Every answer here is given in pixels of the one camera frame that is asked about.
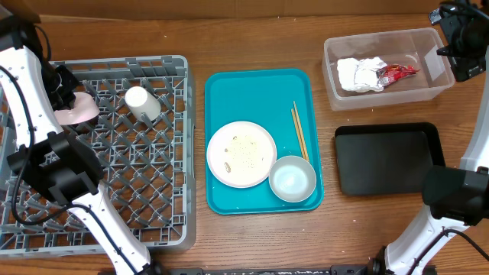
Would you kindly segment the pale green bowl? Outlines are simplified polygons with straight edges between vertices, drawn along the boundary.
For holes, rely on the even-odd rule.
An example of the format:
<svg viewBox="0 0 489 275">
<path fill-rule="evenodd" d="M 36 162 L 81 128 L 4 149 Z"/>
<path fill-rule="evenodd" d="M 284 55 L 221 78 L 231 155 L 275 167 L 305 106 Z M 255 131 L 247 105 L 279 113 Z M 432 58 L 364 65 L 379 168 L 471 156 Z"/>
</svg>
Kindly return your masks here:
<svg viewBox="0 0 489 275">
<path fill-rule="evenodd" d="M 270 169 L 269 184 L 275 196 L 283 201 L 302 202 L 316 189 L 316 172 L 302 157 L 281 157 Z"/>
</svg>

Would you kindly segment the wooden chopstick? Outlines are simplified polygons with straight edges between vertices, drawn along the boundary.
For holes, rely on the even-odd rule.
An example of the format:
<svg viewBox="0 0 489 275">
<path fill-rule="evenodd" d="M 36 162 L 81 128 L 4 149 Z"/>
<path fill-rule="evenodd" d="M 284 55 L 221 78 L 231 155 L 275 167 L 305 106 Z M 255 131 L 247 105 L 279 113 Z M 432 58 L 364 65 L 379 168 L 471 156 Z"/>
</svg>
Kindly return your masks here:
<svg viewBox="0 0 489 275">
<path fill-rule="evenodd" d="M 300 135 L 301 135 L 301 138 L 302 138 L 302 142 L 303 142 L 303 146 L 304 146 L 304 151 L 305 151 L 305 154 L 306 154 L 306 161 L 309 162 L 309 154 L 308 154 L 308 150 L 307 150 L 307 147 L 306 147 L 306 141 L 305 141 L 305 137 L 304 137 L 304 133 L 303 133 L 303 128 L 302 128 L 302 125 L 301 125 L 301 121 L 300 121 L 300 116 L 299 116 L 299 112 L 298 112 L 298 109 L 297 109 L 297 106 L 296 106 L 296 102 L 293 101 L 293 109 L 296 113 L 296 118 L 297 118 L 297 122 L 298 122 L 298 125 L 299 125 L 299 129 L 300 129 Z"/>
<path fill-rule="evenodd" d="M 306 154 L 305 154 L 305 151 L 304 151 L 304 146 L 303 146 L 302 138 L 301 138 L 301 135 L 300 135 L 300 129 L 299 129 L 299 125 L 298 125 L 298 122 L 297 122 L 296 113 L 295 113 L 295 111 L 294 111 L 293 108 L 290 109 L 290 111 L 291 111 L 291 114 L 292 114 L 293 123 L 294 123 L 294 127 L 295 127 L 295 130 L 296 130 L 296 136 L 297 136 L 297 140 L 299 142 L 299 146 L 300 146 L 302 158 L 306 160 Z"/>
</svg>

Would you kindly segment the pale green cup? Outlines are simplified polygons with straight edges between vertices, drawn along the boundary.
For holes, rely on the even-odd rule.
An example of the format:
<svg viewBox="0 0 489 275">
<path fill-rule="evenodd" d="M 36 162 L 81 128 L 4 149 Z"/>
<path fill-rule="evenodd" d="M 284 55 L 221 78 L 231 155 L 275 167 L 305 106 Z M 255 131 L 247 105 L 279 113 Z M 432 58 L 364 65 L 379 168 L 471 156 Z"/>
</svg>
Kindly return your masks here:
<svg viewBox="0 0 489 275">
<path fill-rule="evenodd" d="M 154 121 L 161 112 L 161 105 L 158 100 L 140 86 L 133 86 L 128 89 L 124 100 L 133 116 L 139 121 L 143 121 L 143 114 Z"/>
</svg>

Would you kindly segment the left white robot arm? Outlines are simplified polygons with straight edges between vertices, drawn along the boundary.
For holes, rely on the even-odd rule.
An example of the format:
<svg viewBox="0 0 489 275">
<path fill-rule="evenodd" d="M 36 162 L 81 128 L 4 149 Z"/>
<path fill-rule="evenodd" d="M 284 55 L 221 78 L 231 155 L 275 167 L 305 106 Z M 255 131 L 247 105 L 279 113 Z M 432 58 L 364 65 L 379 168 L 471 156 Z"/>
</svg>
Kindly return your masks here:
<svg viewBox="0 0 489 275">
<path fill-rule="evenodd" d="M 16 15 L 1 20 L 1 86 L 17 144 L 16 152 L 6 158 L 17 176 L 12 216 L 35 226 L 71 212 L 103 247 L 117 274 L 164 273 L 110 202 L 98 157 L 56 119 L 57 111 L 74 106 L 79 81 L 65 66 L 50 65 L 50 52 L 43 50 L 37 35 L 40 30 Z M 22 183 L 60 205 L 60 210 L 37 220 L 24 219 L 17 210 Z"/>
</svg>

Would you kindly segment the large pink dinner plate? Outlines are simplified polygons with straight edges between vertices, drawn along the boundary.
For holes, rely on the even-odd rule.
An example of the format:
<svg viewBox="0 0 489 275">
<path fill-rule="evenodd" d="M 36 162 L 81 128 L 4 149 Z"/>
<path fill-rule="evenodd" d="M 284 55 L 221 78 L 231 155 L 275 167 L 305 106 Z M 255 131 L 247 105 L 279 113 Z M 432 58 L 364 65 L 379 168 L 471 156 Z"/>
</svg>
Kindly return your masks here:
<svg viewBox="0 0 489 275">
<path fill-rule="evenodd" d="M 206 148 L 212 175 L 232 188 L 250 188 L 262 183 L 277 160 L 277 146 L 269 132 L 249 121 L 222 126 Z"/>
</svg>

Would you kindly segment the white paper napkin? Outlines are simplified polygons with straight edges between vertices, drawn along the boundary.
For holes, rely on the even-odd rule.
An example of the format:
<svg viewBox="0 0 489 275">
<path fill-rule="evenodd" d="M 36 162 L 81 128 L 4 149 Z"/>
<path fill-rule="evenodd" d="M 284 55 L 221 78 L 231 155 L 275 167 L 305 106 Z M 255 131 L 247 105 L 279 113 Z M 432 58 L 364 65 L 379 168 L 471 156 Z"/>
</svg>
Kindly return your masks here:
<svg viewBox="0 0 489 275">
<path fill-rule="evenodd" d="M 341 87 L 350 92 L 381 92 L 384 86 L 379 83 L 377 72 L 386 66 L 380 57 L 362 60 L 340 59 L 337 62 L 337 70 Z"/>
</svg>

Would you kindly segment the red snack wrapper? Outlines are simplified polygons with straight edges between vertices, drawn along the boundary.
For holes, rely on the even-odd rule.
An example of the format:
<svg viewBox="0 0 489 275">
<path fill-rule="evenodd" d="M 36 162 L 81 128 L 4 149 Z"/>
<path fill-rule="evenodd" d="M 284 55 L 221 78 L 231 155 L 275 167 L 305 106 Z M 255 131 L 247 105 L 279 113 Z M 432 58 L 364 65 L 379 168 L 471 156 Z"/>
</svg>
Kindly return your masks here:
<svg viewBox="0 0 489 275">
<path fill-rule="evenodd" d="M 381 86 L 389 86 L 400 79 L 416 75 L 418 72 L 419 70 L 416 70 L 413 66 L 403 66 L 400 64 L 387 65 L 376 72 L 377 82 Z"/>
</svg>

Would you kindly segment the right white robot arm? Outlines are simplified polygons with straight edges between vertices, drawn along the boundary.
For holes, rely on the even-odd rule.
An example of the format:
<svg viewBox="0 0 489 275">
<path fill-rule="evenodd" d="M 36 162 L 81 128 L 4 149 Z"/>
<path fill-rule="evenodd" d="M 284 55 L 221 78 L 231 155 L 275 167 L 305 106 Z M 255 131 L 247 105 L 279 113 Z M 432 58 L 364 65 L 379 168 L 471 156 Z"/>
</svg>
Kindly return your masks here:
<svg viewBox="0 0 489 275">
<path fill-rule="evenodd" d="M 488 3 L 443 1 L 429 14 L 448 42 L 446 56 L 459 82 L 488 71 Z M 402 235 L 370 259 L 361 274 L 434 274 L 431 259 L 456 235 L 480 255 L 487 253 L 466 234 L 488 217 L 488 91 L 458 168 L 434 166 L 423 183 L 423 206 Z"/>
</svg>

